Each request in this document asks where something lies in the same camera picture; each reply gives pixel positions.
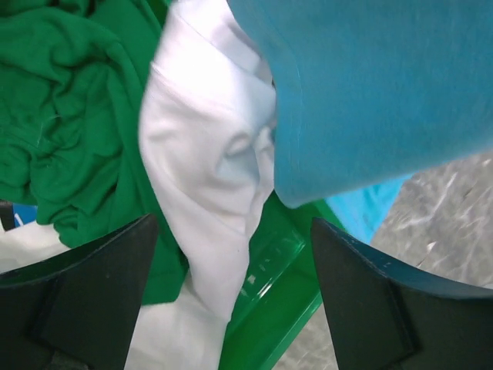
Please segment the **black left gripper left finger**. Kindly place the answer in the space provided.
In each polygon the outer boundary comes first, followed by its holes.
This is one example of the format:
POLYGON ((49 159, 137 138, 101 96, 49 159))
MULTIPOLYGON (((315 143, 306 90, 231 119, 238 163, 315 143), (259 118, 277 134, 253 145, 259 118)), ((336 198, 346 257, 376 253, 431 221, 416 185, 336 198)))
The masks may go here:
POLYGON ((153 260, 146 215, 104 237, 1 275, 1 367, 44 369, 64 355, 125 366, 153 260))

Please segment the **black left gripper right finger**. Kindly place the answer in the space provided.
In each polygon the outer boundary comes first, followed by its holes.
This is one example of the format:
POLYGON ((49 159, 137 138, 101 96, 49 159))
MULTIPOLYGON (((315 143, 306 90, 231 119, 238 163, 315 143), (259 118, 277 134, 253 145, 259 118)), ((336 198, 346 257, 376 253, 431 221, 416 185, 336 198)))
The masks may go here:
POLYGON ((311 226, 341 369, 490 369, 492 292, 430 274, 330 224, 311 226))

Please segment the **green t shirt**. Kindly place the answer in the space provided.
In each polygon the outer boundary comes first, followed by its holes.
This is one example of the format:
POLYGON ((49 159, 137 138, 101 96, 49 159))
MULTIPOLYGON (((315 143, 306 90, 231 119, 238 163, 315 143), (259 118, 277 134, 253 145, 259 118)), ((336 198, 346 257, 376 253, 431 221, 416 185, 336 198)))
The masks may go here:
POLYGON ((1 3, 1 197, 67 247, 156 215, 145 304, 176 300, 188 270, 138 146, 160 31, 145 1, 1 3))

